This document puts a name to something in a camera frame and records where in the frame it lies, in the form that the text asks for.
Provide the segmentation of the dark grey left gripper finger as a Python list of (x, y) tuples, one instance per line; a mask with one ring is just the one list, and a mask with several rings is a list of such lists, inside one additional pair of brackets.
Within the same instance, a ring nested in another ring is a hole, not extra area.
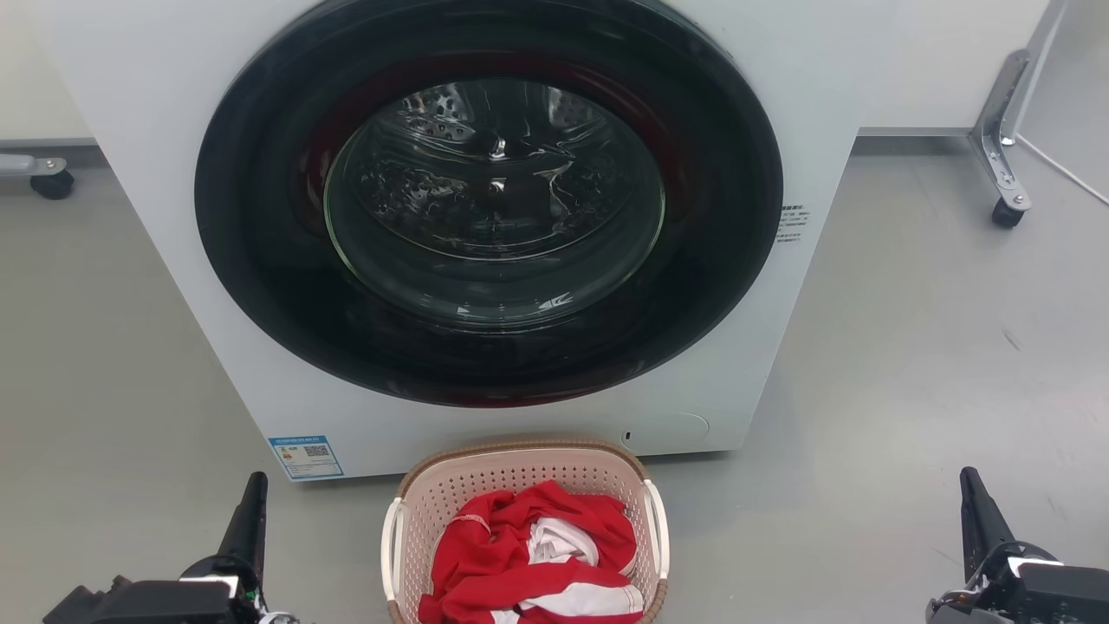
[(253, 471), (218, 544), (218, 560), (245, 573), (250, 583), (264, 580), (268, 490), (264, 471)]

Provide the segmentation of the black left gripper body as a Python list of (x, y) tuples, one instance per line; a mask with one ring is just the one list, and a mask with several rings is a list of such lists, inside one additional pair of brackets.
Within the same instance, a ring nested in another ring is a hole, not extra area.
[(301, 617), (266, 607), (262, 577), (240, 556), (208, 556), (177, 580), (132, 582), (114, 577), (111, 589), (78, 586), (55, 604), (44, 623), (298, 623)]

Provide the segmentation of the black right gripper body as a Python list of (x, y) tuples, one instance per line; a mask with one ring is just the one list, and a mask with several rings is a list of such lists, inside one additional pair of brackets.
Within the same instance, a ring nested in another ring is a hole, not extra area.
[(998, 544), (963, 589), (932, 599), (927, 623), (1106, 623), (1108, 572), (1071, 566), (1030, 543)]

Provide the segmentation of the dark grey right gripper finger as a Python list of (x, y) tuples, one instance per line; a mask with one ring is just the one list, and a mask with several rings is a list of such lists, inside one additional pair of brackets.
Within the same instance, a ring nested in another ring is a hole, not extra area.
[(994, 550), (1015, 556), (1015, 538), (975, 467), (963, 467), (959, 485), (963, 566), (969, 582)]

